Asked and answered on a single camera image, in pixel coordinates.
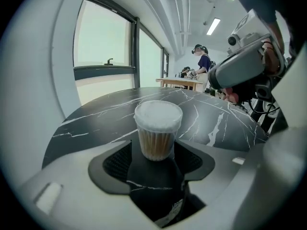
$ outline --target ceiling light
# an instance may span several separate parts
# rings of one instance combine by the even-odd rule
[[[214,18],[212,25],[210,26],[209,31],[207,32],[207,35],[212,34],[212,32],[215,30],[220,21],[221,21],[220,19]]]

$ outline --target person wearing headset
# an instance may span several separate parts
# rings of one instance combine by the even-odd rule
[[[197,80],[203,83],[203,91],[204,91],[208,83],[208,72],[211,67],[211,59],[208,55],[208,49],[205,46],[196,44],[194,49],[192,50],[192,54],[201,57],[198,62],[200,68],[197,71],[191,72],[191,75],[192,76],[196,76],[196,74],[198,75]]]

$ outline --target transparent container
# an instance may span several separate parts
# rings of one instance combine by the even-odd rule
[[[181,125],[182,110],[165,101],[148,101],[138,105],[134,119],[137,124],[143,155],[152,161],[168,157]]]

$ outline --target dark blue t-shirt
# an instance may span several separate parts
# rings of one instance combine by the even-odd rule
[[[202,67],[205,67],[207,69],[207,72],[208,72],[210,65],[211,65],[211,61],[210,61],[210,59],[207,55],[203,55],[203,56],[201,56],[201,59],[199,60],[198,65],[200,66],[200,69]]]

